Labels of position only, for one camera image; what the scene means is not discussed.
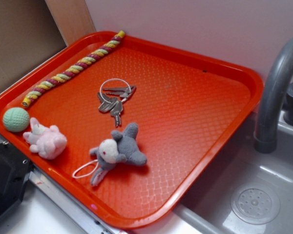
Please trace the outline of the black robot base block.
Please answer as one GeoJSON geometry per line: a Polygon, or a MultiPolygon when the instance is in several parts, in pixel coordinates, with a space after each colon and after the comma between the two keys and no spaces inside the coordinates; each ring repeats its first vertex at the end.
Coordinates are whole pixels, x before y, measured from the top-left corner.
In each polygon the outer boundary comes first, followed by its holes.
{"type": "Polygon", "coordinates": [[[21,204],[32,167],[12,143],[0,143],[0,220],[21,204]]]}

